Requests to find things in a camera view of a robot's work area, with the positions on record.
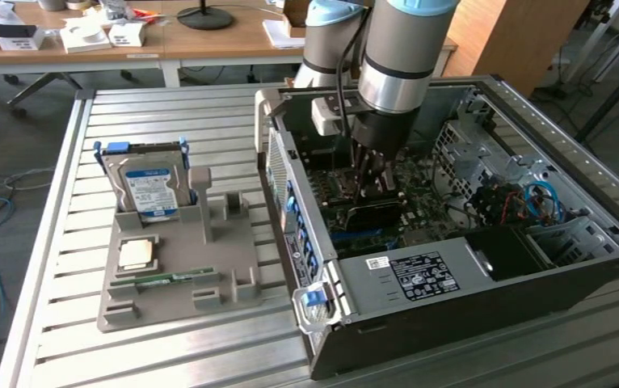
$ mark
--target wooden desk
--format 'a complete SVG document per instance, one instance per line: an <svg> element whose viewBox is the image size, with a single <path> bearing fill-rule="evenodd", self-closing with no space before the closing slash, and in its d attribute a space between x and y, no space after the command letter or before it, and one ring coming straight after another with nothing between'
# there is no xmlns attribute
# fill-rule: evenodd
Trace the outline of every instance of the wooden desk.
<svg viewBox="0 0 619 388"><path fill-rule="evenodd" d="M184 8L196 5L187 1L128 2L135 8L158 11L167 15L166 26L147 27L147 40L143 47L110 48L86 53L66 54L59 38L47 38L39 51L3 51L0 49L0 74L30 74L74 72L92 70L162 69L164 83L179 87L178 70L190 66L215 65L267 65L301 63L302 49L275 49L269 42L262 26L265 19L281 19L279 16L241 6L225 7L234 17L231 27L217 31L199 31L184 27L175 15ZM234 4L259 6L279 11L265 0L211 0L210 5ZM62 28L63 19L79 17L80 11L47 12L32 2L19 2L15 11L28 24L44 28ZM441 75L450 53L457 45L447 40L435 75Z"/></svg>
<svg viewBox="0 0 619 388"><path fill-rule="evenodd" d="M131 2L138 9L160 12L162 2ZM15 6L15 13L27 24L35 24L44 28L63 28L63 19L78 18L80 11L64 10L47 12L42 10L35 2L19 2ZM123 61L135 57L163 55L164 28L151 24L146 30L146 41L143 47L114 47L106 50L87 51L84 53L66 53L60 37L47 38L43 41L42 49L38 51L3 51L0 49L0 63L38 63L39 61L52 62L86 62L86 61Z"/></svg>
<svg viewBox="0 0 619 388"><path fill-rule="evenodd" d="M250 0L211 0L207 6L217 4L261 6L279 12L275 6L267 6L265 1ZM176 15L179 11L195 5L192 1L163 2L163 13ZM267 57L298 56L302 48L274 48L269 42L262 21L281 20L269 12L242 6L226 6L225 9L235 17L231 27L215 31L198 31L183 26L175 18L166 26L164 51L167 58L208 58L208 57Z"/></svg>

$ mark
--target paper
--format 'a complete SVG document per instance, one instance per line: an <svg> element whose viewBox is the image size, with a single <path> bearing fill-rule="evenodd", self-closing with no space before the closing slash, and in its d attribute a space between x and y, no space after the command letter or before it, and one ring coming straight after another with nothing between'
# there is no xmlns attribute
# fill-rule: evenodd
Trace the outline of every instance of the paper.
<svg viewBox="0 0 619 388"><path fill-rule="evenodd" d="M269 40L277 49L301 49L306 46L306 38L291 38L286 35L283 21L265 20L262 25L267 31Z"/></svg>

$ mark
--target circuit board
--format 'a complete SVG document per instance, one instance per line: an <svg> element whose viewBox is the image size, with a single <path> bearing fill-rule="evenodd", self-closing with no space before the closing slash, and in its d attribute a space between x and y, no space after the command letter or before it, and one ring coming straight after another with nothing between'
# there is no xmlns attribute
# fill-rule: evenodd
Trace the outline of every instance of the circuit board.
<svg viewBox="0 0 619 388"><path fill-rule="evenodd" d="M401 217L389 227L361 231L346 230L346 217L357 208L353 169L309 171L313 194L341 259L442 241L461 229L431 187L430 171L425 157L406 150L394 171L399 196L386 201L398 202Z"/></svg>

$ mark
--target wooden cabinet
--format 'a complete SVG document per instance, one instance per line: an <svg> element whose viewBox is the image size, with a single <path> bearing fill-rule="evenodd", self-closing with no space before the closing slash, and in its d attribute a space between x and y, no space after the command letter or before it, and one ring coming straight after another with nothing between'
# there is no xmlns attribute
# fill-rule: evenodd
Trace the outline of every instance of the wooden cabinet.
<svg viewBox="0 0 619 388"><path fill-rule="evenodd" d="M499 74L530 95L589 0L462 0L449 37L459 44L445 77Z"/></svg>

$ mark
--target metal table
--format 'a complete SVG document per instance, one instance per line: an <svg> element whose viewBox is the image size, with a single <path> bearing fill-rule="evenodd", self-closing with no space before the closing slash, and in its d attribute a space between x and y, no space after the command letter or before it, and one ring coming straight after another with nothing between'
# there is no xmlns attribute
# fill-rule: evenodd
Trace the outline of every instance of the metal table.
<svg viewBox="0 0 619 388"><path fill-rule="evenodd" d="M307 379L302 335L257 177L253 104L261 87L279 84L99 91L78 97L0 387L545 387L619 382L619 280L567 313L327 381ZM265 302L254 309L104 334L95 320L115 195L92 144L172 141L179 136L191 144L192 165L211 167L211 196L239 189L251 203ZM610 177L603 179L609 184Z"/></svg>

